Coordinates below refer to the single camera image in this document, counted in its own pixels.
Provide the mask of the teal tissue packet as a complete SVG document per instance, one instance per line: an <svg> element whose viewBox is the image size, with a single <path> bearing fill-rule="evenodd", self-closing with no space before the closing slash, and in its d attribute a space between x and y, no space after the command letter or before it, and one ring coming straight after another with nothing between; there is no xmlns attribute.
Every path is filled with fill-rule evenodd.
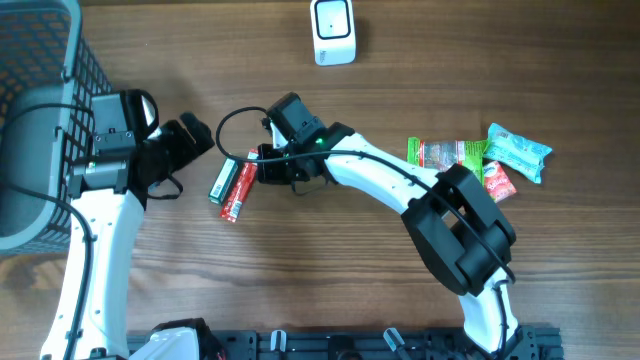
<svg viewBox="0 0 640 360"><path fill-rule="evenodd" d="M506 164L534 184L542 182L544 159L551 153L551 147L514 134L497 123L488 128L484 158Z"/></svg>

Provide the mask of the green white gum box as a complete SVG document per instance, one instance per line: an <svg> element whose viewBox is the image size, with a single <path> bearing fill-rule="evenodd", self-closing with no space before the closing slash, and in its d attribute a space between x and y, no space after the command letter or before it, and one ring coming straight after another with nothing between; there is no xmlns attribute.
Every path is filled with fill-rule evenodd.
<svg viewBox="0 0 640 360"><path fill-rule="evenodd" d="M238 161L230 158L225 160L208 194L208 199L212 203L216 205L225 203L234 187L239 168Z"/></svg>

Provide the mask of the red snack stick packet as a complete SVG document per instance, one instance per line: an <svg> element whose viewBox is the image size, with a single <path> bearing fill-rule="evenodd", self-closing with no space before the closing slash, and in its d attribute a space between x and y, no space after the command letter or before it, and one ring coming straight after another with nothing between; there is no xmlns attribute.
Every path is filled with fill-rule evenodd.
<svg viewBox="0 0 640 360"><path fill-rule="evenodd" d="M258 151L251 149L248 158L250 162L243 163L231 194L220 212L222 219L233 223L237 221L241 207L246 201L257 175L258 166L254 160L258 159Z"/></svg>

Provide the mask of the small orange candy box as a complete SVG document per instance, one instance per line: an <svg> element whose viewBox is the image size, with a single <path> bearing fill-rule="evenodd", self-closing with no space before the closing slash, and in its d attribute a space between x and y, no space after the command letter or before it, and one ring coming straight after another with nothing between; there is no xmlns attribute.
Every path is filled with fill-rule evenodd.
<svg viewBox="0 0 640 360"><path fill-rule="evenodd" d="M505 200L517 193L515 186L498 161L491 161L483 167L484 187L496 202Z"/></svg>

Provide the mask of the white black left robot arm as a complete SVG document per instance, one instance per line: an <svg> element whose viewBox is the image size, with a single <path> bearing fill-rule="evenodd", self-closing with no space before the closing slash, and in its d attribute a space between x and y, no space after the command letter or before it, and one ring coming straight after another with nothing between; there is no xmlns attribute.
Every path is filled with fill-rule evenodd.
<svg viewBox="0 0 640 360"><path fill-rule="evenodd" d="M211 149L210 128L191 113L160 123L145 90L95 96L89 152L72 163L70 247L43 359L126 359L132 251L151 188Z"/></svg>

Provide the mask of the green snack bag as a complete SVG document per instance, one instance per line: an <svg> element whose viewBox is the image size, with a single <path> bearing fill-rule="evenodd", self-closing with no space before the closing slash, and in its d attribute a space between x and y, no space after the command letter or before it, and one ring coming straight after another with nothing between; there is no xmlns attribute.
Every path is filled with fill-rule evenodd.
<svg viewBox="0 0 640 360"><path fill-rule="evenodd" d="M410 137L407 141L407 161L440 172L459 164L470 170L483 184L483 157L488 146L488 140L427 142Z"/></svg>

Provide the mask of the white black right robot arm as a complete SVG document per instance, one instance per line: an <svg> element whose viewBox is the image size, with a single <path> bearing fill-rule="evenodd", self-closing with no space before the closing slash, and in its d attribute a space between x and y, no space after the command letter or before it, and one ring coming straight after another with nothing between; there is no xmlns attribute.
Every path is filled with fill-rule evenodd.
<svg viewBox="0 0 640 360"><path fill-rule="evenodd" d="M503 358L518 322L506 288L513 227L477 177L458 164L445 171L386 153L353 128L325 125L295 93L266 109L272 141L259 151L259 180L294 184L322 177L378 200L400 215L429 272L458 296L463 330L487 355Z"/></svg>

